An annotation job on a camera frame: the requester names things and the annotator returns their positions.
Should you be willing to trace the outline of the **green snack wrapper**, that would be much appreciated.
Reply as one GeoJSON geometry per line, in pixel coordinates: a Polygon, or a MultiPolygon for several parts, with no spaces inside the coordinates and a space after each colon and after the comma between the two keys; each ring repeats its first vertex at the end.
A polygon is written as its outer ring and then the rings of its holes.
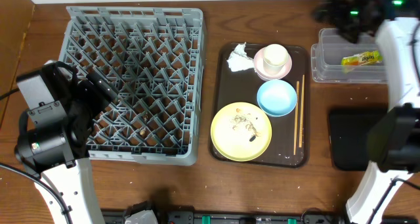
{"type": "Polygon", "coordinates": [[[379,51],[366,51],[353,56],[344,57],[341,61],[343,66],[364,66],[381,63],[383,60],[379,51]]]}

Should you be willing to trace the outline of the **pink plastic bowl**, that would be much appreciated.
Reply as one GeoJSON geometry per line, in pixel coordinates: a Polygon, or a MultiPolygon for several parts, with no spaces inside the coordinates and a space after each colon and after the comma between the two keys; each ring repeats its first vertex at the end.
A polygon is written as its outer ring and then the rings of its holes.
{"type": "Polygon", "coordinates": [[[286,77],[292,68],[292,59],[290,54],[287,54],[287,60],[282,66],[271,66],[265,61],[264,50],[265,48],[258,50],[253,59],[254,70],[257,75],[265,81],[286,77]]]}

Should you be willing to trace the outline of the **white napkin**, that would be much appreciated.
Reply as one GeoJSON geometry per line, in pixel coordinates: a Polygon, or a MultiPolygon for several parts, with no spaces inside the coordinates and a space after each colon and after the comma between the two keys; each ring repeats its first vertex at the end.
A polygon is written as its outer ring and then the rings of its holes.
{"type": "Polygon", "coordinates": [[[230,53],[228,59],[228,67],[232,72],[239,72],[254,68],[253,59],[248,57],[245,52],[246,43],[239,43],[230,53]]]}

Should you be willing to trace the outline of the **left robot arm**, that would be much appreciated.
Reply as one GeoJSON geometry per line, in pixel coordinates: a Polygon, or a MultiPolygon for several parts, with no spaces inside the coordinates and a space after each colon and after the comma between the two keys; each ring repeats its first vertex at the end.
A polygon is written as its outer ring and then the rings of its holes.
{"type": "Polygon", "coordinates": [[[117,98],[97,72],[51,61],[16,79],[27,109],[18,121],[14,153],[34,180],[55,223],[103,223],[87,140],[93,120],[117,98]]]}

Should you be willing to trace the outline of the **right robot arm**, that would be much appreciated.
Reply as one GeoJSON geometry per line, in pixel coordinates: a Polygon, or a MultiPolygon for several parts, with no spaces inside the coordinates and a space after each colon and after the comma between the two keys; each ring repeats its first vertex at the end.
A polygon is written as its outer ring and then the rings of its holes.
{"type": "Polygon", "coordinates": [[[367,135],[369,162],[336,223],[381,223],[402,184],[419,172],[419,0],[323,0],[312,13],[351,43],[375,38],[388,82],[388,112],[367,135]]]}

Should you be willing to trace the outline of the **grey dishwasher rack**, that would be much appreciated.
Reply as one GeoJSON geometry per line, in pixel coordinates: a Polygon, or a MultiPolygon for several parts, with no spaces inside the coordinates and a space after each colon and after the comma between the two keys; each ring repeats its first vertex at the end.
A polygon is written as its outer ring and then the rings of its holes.
{"type": "Polygon", "coordinates": [[[69,6],[59,59],[117,98],[94,119],[93,160],[191,166],[198,157],[205,19],[197,8],[69,6]]]}

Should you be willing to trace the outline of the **clear plastic bin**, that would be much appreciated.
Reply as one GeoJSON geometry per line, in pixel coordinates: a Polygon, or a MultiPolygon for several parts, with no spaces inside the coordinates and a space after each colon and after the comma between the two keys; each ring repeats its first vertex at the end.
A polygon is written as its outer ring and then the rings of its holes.
{"type": "Polygon", "coordinates": [[[375,39],[367,34],[353,44],[342,38],[334,28],[323,28],[318,42],[311,46],[312,78],[318,83],[379,83],[386,84],[383,63],[366,66],[343,66],[344,57],[378,49],[375,39]]]}

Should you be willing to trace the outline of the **right wooden chopstick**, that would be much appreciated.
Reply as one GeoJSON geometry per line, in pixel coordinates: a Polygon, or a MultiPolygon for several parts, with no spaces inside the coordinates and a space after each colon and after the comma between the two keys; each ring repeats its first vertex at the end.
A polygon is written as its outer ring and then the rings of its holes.
{"type": "Polygon", "coordinates": [[[305,75],[302,76],[302,89],[301,89],[301,111],[300,111],[300,127],[299,127],[299,148],[303,146],[303,124],[304,124],[304,100],[305,100],[305,75]]]}

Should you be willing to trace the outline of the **wooden chopstick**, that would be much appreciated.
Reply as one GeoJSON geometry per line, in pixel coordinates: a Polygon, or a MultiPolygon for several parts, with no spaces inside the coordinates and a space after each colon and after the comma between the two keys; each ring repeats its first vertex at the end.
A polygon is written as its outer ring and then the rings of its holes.
{"type": "Polygon", "coordinates": [[[297,132],[298,132],[298,113],[299,113],[299,88],[300,88],[300,82],[296,82],[296,96],[297,101],[295,105],[295,120],[294,120],[294,138],[293,138],[293,155],[296,155],[297,151],[297,132]]]}
{"type": "Polygon", "coordinates": [[[301,89],[301,111],[300,111],[300,127],[299,127],[299,148],[303,146],[303,124],[304,124],[304,100],[305,100],[305,75],[302,76],[302,89],[301,89]]]}

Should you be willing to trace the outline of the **cream plastic cup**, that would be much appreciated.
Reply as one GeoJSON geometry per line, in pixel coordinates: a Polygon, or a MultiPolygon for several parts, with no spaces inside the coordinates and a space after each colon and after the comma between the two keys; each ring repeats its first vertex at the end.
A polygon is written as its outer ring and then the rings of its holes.
{"type": "Polygon", "coordinates": [[[265,47],[264,58],[271,66],[282,66],[287,60],[287,49],[280,44],[271,44],[265,47]]]}

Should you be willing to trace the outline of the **left wooden chopstick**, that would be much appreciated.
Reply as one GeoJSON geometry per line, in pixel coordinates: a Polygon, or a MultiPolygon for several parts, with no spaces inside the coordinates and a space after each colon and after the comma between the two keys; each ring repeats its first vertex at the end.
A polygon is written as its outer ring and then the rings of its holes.
{"type": "Polygon", "coordinates": [[[294,138],[293,138],[293,155],[296,155],[297,151],[297,132],[298,132],[298,113],[299,113],[299,88],[300,88],[300,82],[296,82],[296,96],[297,101],[295,105],[295,120],[294,120],[294,138]]]}

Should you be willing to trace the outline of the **black bin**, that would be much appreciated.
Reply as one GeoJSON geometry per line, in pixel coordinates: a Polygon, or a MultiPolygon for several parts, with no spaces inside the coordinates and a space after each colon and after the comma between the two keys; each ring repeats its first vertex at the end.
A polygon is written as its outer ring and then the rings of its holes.
{"type": "Polygon", "coordinates": [[[333,108],[328,115],[331,159],[341,171],[364,171],[369,162],[367,133],[387,113],[385,108],[333,108]]]}

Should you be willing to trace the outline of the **light blue bowl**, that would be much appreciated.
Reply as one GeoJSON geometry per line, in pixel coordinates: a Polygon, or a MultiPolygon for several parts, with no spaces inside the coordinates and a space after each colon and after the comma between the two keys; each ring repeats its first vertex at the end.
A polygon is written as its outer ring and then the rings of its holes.
{"type": "Polygon", "coordinates": [[[257,91],[257,104],[271,117],[288,115],[295,109],[296,101],[295,88],[284,80],[266,81],[257,91]]]}

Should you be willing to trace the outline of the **yellow plate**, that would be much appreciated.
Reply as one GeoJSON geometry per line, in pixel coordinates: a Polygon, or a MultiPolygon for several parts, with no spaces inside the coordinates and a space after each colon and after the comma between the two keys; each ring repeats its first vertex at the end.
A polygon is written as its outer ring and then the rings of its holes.
{"type": "Polygon", "coordinates": [[[210,134],[213,146],[222,156],[247,162],[266,151],[272,139],[272,125],[258,106],[233,102],[215,114],[210,134]]]}

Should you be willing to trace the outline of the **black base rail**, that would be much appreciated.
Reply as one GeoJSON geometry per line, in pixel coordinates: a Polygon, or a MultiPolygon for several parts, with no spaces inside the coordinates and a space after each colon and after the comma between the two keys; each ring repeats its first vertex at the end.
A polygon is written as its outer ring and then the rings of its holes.
{"type": "Polygon", "coordinates": [[[266,224],[334,224],[346,223],[343,216],[309,208],[302,213],[267,212],[214,212],[196,210],[193,206],[175,204],[169,199],[150,199],[126,209],[101,209],[106,223],[128,223],[130,217],[141,211],[151,211],[158,223],[202,224],[202,223],[266,223],[266,224]]]}

